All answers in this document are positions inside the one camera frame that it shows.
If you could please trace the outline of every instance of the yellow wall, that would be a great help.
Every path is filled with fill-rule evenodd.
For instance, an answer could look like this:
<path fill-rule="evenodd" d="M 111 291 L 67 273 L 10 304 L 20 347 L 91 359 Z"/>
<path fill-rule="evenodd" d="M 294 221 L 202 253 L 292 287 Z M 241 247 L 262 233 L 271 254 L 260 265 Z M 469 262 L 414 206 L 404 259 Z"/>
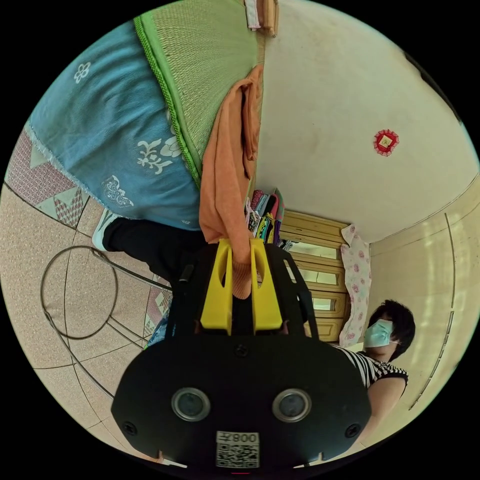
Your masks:
<path fill-rule="evenodd" d="M 441 212 L 371 245 L 368 316 L 385 299 L 394 299 L 412 310 L 417 330 L 410 349 L 394 362 L 408 370 L 408 388 L 390 417 L 363 442 L 366 447 L 420 414 L 443 388 L 467 349 L 480 314 L 479 204 L 477 176 L 468 190 Z M 451 312 L 453 320 L 442 358 L 426 390 L 409 410 L 437 362 Z"/>

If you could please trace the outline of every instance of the wooden cabinet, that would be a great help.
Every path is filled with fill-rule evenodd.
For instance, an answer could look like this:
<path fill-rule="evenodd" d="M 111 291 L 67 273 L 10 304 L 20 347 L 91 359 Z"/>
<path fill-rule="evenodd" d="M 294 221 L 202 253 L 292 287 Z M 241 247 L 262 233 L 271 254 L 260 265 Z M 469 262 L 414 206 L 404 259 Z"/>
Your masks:
<path fill-rule="evenodd" d="M 347 226 L 286 210 L 280 228 L 280 238 L 295 242 L 289 252 L 311 292 L 318 335 L 324 342 L 339 340 L 350 315 L 350 296 L 340 253 L 345 243 L 341 230 Z"/>

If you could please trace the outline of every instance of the screw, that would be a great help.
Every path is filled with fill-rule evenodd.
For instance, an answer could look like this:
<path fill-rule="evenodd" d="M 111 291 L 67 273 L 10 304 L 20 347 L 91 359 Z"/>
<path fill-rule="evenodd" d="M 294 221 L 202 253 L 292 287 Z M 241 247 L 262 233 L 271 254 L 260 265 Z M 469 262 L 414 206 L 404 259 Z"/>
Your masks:
<path fill-rule="evenodd" d="M 353 425 L 350 425 L 346 431 L 345 431 L 345 436 L 348 439 L 351 439 L 352 437 L 355 437 L 360 431 L 360 425 L 358 423 L 354 423 Z"/>
<path fill-rule="evenodd" d="M 234 352 L 237 357 L 245 358 L 249 354 L 249 348 L 240 344 L 235 347 Z"/>
<path fill-rule="evenodd" d="M 128 435 L 134 436 L 137 434 L 137 427 L 129 421 L 124 421 L 122 428 L 123 428 L 123 431 Z"/>

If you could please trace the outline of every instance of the qr code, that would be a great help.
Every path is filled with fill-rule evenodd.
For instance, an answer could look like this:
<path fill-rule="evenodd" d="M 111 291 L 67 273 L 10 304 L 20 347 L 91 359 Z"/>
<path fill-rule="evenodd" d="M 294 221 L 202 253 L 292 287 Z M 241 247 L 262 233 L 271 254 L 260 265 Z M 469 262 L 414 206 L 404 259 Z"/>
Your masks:
<path fill-rule="evenodd" d="M 259 467 L 259 445 L 217 443 L 216 466 L 237 469 L 256 469 Z"/>

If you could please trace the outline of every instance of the blue fabric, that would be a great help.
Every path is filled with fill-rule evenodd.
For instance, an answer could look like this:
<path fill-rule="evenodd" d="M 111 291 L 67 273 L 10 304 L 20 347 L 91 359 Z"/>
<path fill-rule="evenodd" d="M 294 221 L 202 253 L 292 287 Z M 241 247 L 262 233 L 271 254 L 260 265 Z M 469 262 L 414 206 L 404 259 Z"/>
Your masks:
<path fill-rule="evenodd" d="M 263 195 L 257 205 L 258 214 L 263 217 L 265 209 L 267 208 L 267 203 L 269 202 L 270 195 Z"/>
<path fill-rule="evenodd" d="M 167 332 L 167 322 L 169 321 L 168 313 L 158 322 L 155 330 L 151 334 L 150 340 L 146 344 L 146 349 L 152 345 L 165 340 L 165 333 Z M 175 334 L 175 326 L 173 327 L 172 336 Z"/>
<path fill-rule="evenodd" d="M 200 230 L 200 192 L 133 21 L 66 67 L 25 128 L 54 167 L 115 214 Z"/>

